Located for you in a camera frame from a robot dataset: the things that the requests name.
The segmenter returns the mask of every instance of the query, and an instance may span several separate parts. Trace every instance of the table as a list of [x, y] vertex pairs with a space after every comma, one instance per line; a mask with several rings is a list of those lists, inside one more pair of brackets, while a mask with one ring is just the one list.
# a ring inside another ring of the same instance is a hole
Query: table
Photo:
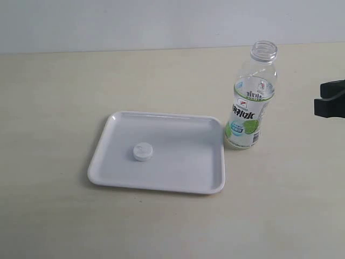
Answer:
[[87, 168], [121, 110], [226, 123], [250, 47], [0, 56], [1, 258], [345, 257], [345, 120], [313, 115], [345, 43], [280, 45], [258, 144], [210, 196], [106, 188]]

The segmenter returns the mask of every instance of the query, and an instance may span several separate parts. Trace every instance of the black object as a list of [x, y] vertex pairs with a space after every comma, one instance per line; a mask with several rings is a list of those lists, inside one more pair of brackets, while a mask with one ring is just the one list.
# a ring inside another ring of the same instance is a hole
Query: black object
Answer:
[[345, 118], [345, 80], [321, 84], [320, 93], [322, 99], [314, 100], [314, 114]]

